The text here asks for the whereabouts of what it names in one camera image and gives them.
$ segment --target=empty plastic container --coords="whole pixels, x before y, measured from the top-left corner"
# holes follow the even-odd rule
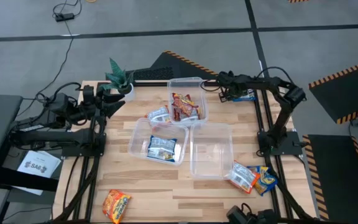
[[[199,77],[190,78],[174,78],[168,81],[168,99],[169,99],[169,115],[173,124],[182,124],[190,127],[192,124],[205,123],[208,120],[208,106],[205,98],[204,90],[200,87],[203,80]],[[172,93],[179,93],[183,96],[189,94],[191,100],[195,102],[201,109],[201,116],[196,121],[175,121],[173,115],[173,97]]]
[[[147,157],[151,135],[164,139],[177,139],[174,155],[175,162]],[[141,118],[136,122],[128,145],[128,153],[141,159],[179,166],[185,157],[188,135],[189,130],[186,126],[171,123],[158,123],[152,126],[147,118]]]
[[[191,126],[190,172],[194,178],[228,179],[233,162],[230,125],[201,123]]]

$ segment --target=potted plant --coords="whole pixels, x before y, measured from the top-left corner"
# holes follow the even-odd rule
[[[116,89],[120,94],[126,96],[126,101],[133,100],[134,98],[134,86],[132,82],[134,81],[133,71],[130,74],[126,74],[125,70],[121,70],[118,64],[110,58],[110,65],[112,73],[106,72],[106,78],[111,81],[111,83],[105,84],[103,87],[104,90]]]

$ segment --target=wooden table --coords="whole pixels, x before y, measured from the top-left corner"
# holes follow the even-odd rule
[[[97,82],[84,81],[83,85],[95,86]],[[135,122],[152,110],[168,104],[167,87],[135,87],[136,99],[126,103],[108,121],[107,145],[99,163],[94,195],[92,222],[107,222],[102,213],[102,203],[110,189],[119,189],[132,196],[122,222],[226,222],[226,212],[242,202],[249,204],[254,213],[272,208],[271,194],[261,197],[256,191],[245,194],[226,180],[196,180],[190,174],[190,144],[179,167],[160,164],[132,157],[127,153]],[[264,165],[256,155],[259,149],[256,132],[258,123],[253,102],[226,102],[222,104],[217,93],[206,92],[209,121],[232,126],[234,158],[245,166]],[[280,112],[279,104],[268,94],[273,119]],[[264,126],[266,115],[260,101]],[[287,124],[292,128],[292,120]],[[53,205],[53,214],[62,212],[62,203],[68,176],[75,158],[64,160],[62,173]],[[313,201],[303,164],[293,156],[282,156],[283,168],[289,191],[305,209],[315,216]],[[67,194],[67,204],[77,191],[82,158],[76,164]],[[278,190],[280,209],[285,209]],[[86,192],[81,203],[80,218],[85,215]]]

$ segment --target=white paper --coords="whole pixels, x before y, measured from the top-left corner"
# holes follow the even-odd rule
[[[41,177],[50,178],[50,176],[53,174],[59,164],[60,159],[54,157],[53,155],[45,151],[29,151],[17,171],[24,172],[26,174],[33,174]],[[42,190],[28,189],[25,187],[16,186],[13,187],[36,195],[42,194]]]

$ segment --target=concrete floor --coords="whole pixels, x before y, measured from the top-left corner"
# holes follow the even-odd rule
[[[63,0],[0,0],[0,37],[67,35],[64,23],[52,18],[52,8]],[[358,0],[310,0],[290,4],[287,0],[251,0],[257,27],[293,27],[358,24]],[[65,12],[75,11],[66,7]],[[68,21],[73,34],[100,34],[160,30],[249,28],[242,0],[98,0],[83,1],[80,16]],[[307,84],[318,78],[358,64],[358,29],[260,32],[268,66],[284,68],[294,82],[306,90],[308,101],[293,114],[299,134],[347,135],[347,125],[336,125]],[[69,40],[0,42],[0,94],[32,98],[58,71]],[[248,75],[260,71],[251,32],[227,34],[161,35],[75,39],[57,81],[45,91],[66,82],[102,80],[112,57],[128,70],[151,66],[163,50],[172,50],[215,71],[233,70]],[[282,77],[271,71],[270,75]],[[65,93],[77,96],[67,88]],[[39,113],[34,105],[21,118]],[[358,138],[358,128],[352,128]],[[17,161],[8,161],[15,166]],[[49,207],[51,195],[36,203],[15,203],[7,215],[19,210]],[[6,223],[44,222],[50,210],[20,214]]]

